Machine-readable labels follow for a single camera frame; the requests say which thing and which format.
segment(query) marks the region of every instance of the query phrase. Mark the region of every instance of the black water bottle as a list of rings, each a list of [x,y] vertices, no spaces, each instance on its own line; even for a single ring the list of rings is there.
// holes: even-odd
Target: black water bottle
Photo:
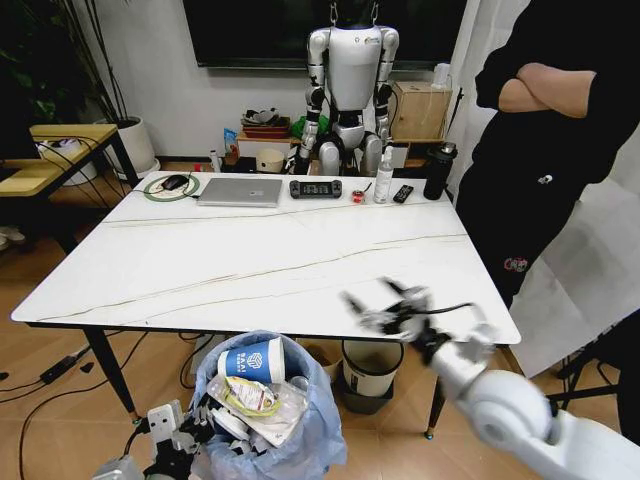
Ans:
[[[456,144],[445,142],[427,150],[427,181],[424,184],[424,196],[429,200],[438,200],[444,187],[447,186],[447,178],[451,173],[453,159],[458,156]]]

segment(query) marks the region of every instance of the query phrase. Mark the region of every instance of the remote control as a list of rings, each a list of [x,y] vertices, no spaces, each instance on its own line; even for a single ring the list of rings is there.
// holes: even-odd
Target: remote control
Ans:
[[[398,193],[393,197],[393,201],[396,203],[404,203],[409,195],[413,192],[413,187],[411,185],[403,185]]]
[[[342,195],[342,182],[289,182],[291,198],[340,198]]]

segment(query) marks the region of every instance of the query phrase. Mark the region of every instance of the wooden table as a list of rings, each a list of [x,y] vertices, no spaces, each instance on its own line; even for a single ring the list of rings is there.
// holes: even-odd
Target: wooden table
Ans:
[[[25,216],[29,217],[35,215],[47,224],[65,253],[70,253],[77,242],[53,215],[49,196],[108,146],[118,156],[131,188],[138,183],[138,177],[115,125],[36,125],[30,130],[36,142],[77,138],[80,147],[64,157],[45,150],[41,153],[43,158],[6,160],[4,167],[19,171],[0,182],[0,207],[28,212]]]
[[[36,327],[83,329],[131,414],[105,329],[380,340],[359,325],[341,292],[386,308],[398,297],[383,276],[429,286],[434,308],[475,302],[496,343],[520,341],[449,199],[426,200],[424,180],[393,179],[392,193],[415,187],[403,205],[375,204],[373,189],[364,205],[352,203],[351,191],[370,182],[353,177],[341,179],[340,199],[293,200],[289,182],[308,177],[192,173],[195,193],[216,176],[281,178],[277,208],[204,207],[190,197],[154,202],[140,191],[169,173],[176,172],[147,176],[11,315]],[[461,309],[435,322],[464,339],[477,318]]]

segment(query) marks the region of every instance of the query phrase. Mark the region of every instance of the silver laptop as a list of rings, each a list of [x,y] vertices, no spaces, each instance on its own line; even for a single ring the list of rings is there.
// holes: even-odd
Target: silver laptop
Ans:
[[[275,178],[212,178],[198,205],[275,208],[281,188],[282,180]]]

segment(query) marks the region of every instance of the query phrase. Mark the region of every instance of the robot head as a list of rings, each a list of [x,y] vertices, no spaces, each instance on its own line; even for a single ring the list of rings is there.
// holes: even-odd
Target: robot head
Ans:
[[[330,0],[330,3],[332,17],[337,16],[335,26],[354,30],[373,27],[380,2],[379,0]]]

